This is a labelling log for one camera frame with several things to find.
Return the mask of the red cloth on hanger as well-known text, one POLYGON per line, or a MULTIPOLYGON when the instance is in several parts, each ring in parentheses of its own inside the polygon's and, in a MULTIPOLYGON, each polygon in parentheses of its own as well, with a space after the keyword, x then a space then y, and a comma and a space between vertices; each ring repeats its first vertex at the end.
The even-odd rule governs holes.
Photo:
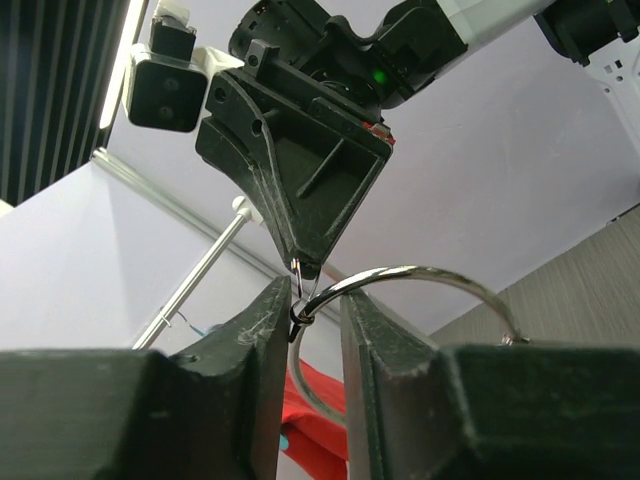
MULTIPOLYGON (((346 412, 344 385, 301 362, 302 372, 319 397, 340 413, 346 412)), ((289 372, 284 384, 281 433, 284 454, 313 479, 348 478, 348 441, 341 427, 316 412, 297 391, 289 372)))

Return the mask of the white metal clothes rack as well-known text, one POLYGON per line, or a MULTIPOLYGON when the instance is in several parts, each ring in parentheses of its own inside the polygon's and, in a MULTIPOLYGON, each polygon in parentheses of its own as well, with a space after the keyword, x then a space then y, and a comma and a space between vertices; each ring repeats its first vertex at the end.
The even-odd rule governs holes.
POLYGON ((218 239, 206 251, 204 256, 196 263, 165 305, 160 308, 157 315, 133 344, 134 350, 149 348, 165 328, 171 327, 173 317, 179 313, 185 301, 195 291, 196 287, 204 279, 214 263, 231 245, 232 241, 247 223, 253 222, 257 225, 263 223, 262 215, 245 196, 236 197, 232 202, 232 208, 235 216, 231 223, 219 235, 218 239))

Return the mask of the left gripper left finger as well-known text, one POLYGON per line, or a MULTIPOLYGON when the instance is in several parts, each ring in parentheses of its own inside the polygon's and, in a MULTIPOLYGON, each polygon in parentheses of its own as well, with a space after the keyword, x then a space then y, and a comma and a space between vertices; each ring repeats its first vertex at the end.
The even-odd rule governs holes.
POLYGON ((291 285, 173 354, 31 350, 1 356, 5 479, 272 479, 291 285))

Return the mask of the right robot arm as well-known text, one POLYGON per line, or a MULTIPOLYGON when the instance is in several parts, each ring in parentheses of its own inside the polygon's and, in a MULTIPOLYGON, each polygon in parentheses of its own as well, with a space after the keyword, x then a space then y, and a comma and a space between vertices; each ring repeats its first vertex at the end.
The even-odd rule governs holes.
POLYGON ((260 1, 226 51, 195 51, 209 80, 196 151, 249 198, 284 265, 314 279, 392 155, 383 112, 530 18, 637 139, 635 1, 403 1, 367 37, 317 2, 260 1))

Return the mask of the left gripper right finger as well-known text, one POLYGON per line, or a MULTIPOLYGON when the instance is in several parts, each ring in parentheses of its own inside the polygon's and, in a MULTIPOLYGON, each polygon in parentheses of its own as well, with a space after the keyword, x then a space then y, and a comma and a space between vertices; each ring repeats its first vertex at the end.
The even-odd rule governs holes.
POLYGON ((639 353, 433 349, 361 292, 341 342, 354 479, 635 479, 639 353))

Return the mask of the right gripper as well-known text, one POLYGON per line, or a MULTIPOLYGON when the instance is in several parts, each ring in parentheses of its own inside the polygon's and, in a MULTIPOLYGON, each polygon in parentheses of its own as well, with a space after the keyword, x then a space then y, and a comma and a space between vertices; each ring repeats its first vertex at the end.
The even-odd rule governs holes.
POLYGON ((214 77, 196 151, 257 207, 284 264, 316 277, 392 153, 375 89, 334 69, 318 80, 251 41, 214 77))

